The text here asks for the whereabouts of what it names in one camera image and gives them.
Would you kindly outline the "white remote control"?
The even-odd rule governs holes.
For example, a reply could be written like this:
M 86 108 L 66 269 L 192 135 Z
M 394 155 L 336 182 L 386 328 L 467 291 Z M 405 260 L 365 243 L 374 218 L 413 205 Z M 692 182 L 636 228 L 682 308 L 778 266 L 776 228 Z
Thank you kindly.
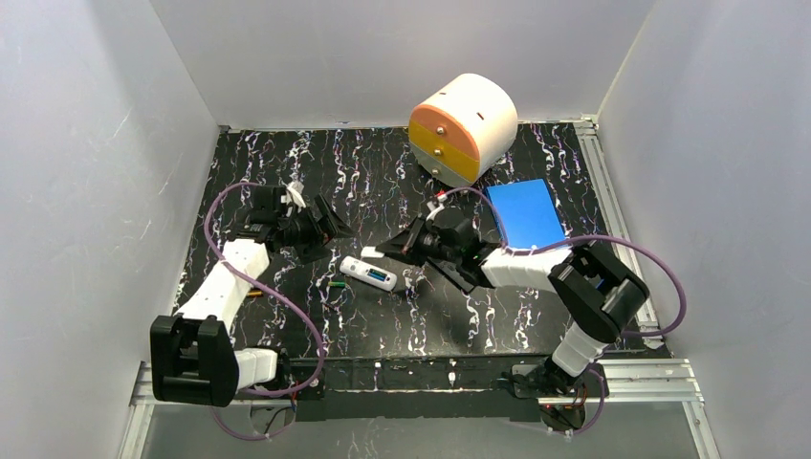
M 352 256 L 345 256 L 341 260 L 340 272 L 385 292 L 392 292 L 398 279 L 395 273 Z

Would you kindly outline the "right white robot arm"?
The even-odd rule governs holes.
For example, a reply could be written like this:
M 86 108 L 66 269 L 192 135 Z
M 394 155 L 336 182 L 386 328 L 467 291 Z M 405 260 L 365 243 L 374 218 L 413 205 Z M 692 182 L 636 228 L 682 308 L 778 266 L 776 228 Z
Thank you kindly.
M 649 298 L 642 279 L 598 243 L 549 251 L 504 248 L 482 239 L 459 208 L 416 217 L 391 239 L 362 250 L 412 266 L 431 265 L 464 293 L 521 287 L 556 294 L 574 320 L 541 373 L 574 379 L 620 337 Z

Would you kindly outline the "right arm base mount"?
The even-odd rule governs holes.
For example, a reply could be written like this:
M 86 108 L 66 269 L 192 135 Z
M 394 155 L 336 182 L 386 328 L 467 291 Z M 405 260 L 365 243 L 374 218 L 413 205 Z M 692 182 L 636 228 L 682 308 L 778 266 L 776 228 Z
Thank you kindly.
M 603 413 L 610 389 L 602 365 L 590 363 L 571 376 L 550 358 L 537 365 L 516 364 L 494 385 L 519 400 L 550 398 L 540 417 L 550 433 L 571 438 L 591 428 Z

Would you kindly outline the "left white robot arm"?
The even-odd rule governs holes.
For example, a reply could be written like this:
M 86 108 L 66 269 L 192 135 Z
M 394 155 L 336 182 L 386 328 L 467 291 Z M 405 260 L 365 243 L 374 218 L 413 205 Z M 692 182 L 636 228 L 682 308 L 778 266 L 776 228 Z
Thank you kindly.
M 154 397 L 162 402 L 224 407 L 240 391 L 277 398 L 307 386 L 264 390 L 282 364 L 273 348 L 234 350 L 230 328 L 252 289 L 271 296 L 293 311 L 323 349 L 315 323 L 289 298 L 259 282 L 273 254 L 292 249 L 302 263 L 330 255 L 328 244 L 348 238 L 353 231 L 326 200 L 307 200 L 300 182 L 285 186 L 247 183 L 251 201 L 232 227 L 229 239 L 218 245 L 212 238 L 207 213 L 204 233 L 217 262 L 191 298 L 172 316 L 158 316 L 149 330 Z

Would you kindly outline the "blue battery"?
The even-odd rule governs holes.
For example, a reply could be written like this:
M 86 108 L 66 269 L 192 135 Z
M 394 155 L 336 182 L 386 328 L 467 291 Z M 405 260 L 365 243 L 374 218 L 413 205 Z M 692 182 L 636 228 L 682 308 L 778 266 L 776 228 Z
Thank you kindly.
M 370 277 L 379 280 L 381 282 L 386 282 L 389 280 L 389 277 L 386 273 L 382 273 L 376 270 L 369 270 L 367 273 Z

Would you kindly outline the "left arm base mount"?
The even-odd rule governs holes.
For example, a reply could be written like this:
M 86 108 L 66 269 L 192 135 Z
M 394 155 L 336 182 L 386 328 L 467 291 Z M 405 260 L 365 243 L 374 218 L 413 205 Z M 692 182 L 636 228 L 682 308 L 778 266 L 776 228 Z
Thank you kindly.
M 284 401 L 273 407 L 273 415 L 254 441 L 270 440 L 284 432 L 295 420 L 298 396 L 314 385 L 325 364 L 318 350 L 316 359 L 299 374 L 291 354 L 285 348 L 249 348 L 240 352 L 238 392 L 273 400 Z

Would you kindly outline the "white battery cover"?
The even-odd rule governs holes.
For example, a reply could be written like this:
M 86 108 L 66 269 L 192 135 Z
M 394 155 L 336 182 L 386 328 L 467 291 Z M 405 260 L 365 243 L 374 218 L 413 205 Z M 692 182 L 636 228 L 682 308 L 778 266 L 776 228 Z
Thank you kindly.
M 385 254 L 378 251 L 375 247 L 364 247 L 361 252 L 361 258 L 384 258 Z

